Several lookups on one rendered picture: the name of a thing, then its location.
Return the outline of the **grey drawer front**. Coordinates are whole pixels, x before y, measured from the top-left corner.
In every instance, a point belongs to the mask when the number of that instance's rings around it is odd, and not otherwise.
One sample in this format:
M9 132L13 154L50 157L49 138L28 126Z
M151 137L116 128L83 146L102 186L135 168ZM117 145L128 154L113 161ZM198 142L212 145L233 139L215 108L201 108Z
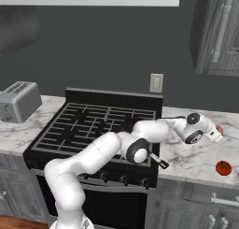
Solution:
M237 207L230 207L230 206L224 206L221 204L212 203L211 202L212 193L216 193L217 198L222 198L226 200L234 200L236 196L239 196L239 190L209 186L209 185L202 185L202 184L195 184L193 186L190 200L194 202L208 204L208 205L216 205L216 206L227 207L227 208L237 208Z

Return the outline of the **red tomato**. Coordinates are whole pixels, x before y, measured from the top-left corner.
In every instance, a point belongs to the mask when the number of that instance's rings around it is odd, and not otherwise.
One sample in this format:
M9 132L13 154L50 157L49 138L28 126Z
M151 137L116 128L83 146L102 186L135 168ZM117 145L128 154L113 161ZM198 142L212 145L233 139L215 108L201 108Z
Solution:
M232 172L232 166L226 161L219 161L216 165L216 171L221 176L229 176Z

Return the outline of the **black oven door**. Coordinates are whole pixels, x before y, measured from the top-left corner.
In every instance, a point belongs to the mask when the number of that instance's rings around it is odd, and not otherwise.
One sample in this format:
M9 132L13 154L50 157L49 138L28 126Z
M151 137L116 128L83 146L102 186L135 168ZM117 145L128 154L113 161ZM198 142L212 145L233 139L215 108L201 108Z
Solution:
M120 182L83 177L79 182L103 185L125 186ZM144 229L147 210L147 193L108 193L84 190L86 200L83 211L97 229Z

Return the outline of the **black stove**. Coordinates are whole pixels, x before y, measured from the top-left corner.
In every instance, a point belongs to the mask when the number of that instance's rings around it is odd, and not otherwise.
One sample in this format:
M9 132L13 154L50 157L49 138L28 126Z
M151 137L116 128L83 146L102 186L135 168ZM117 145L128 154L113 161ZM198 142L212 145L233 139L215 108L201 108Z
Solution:
M44 177L46 163L79 153L103 133L117 133L121 129L130 132L136 122L155 120L161 116L160 95L66 89L63 106L23 153L26 166L33 175L47 224L53 224L57 220L57 211ZM149 188L144 187L148 190L144 229L149 229L158 165L150 158L140 165L133 165L116 155L100 171L89 175L89 178L101 179L102 173L108 174L108 180L120 183L121 176L128 176L129 184L133 186L143 187L141 180L149 180Z

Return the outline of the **beige wall outlet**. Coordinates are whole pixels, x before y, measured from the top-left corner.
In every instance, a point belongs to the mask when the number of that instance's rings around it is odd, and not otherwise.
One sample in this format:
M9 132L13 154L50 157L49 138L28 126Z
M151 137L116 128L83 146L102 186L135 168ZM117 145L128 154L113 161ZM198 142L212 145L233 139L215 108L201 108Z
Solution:
M151 93L161 93L163 85L163 74L150 75L149 91Z

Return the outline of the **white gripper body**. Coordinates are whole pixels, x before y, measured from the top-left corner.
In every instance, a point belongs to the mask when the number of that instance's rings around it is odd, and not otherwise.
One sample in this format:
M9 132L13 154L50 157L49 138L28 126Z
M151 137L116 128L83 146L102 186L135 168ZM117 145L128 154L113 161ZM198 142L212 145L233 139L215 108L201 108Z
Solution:
M216 135L214 141L215 141L216 143L224 142L224 141L225 141L225 138L223 137L223 135L222 135L220 132L217 132L217 135Z

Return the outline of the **grey toaster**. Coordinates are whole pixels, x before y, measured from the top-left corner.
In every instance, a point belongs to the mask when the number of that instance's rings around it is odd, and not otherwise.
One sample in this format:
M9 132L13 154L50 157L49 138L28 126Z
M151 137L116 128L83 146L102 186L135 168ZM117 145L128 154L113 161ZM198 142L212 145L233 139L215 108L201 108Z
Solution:
M38 85L35 82L17 81L0 93L0 121L23 123L41 105Z

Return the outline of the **grey base cupboard run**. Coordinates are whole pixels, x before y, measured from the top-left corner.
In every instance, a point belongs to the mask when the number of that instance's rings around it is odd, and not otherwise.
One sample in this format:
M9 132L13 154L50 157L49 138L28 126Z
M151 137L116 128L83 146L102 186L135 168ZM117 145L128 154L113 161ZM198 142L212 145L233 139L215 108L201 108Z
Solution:
M46 222L30 171L21 156L0 153L0 212Z

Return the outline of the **grey base cupboard door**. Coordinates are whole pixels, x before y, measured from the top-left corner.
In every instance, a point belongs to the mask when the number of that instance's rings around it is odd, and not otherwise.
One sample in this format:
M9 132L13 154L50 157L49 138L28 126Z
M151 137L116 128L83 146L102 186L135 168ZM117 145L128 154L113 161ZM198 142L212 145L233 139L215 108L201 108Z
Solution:
M228 227L226 229L239 229L239 210L221 209L218 214L219 229L221 228L221 217L225 217L228 221Z
M207 229L208 216L218 215L218 209L191 202L158 199L151 229Z

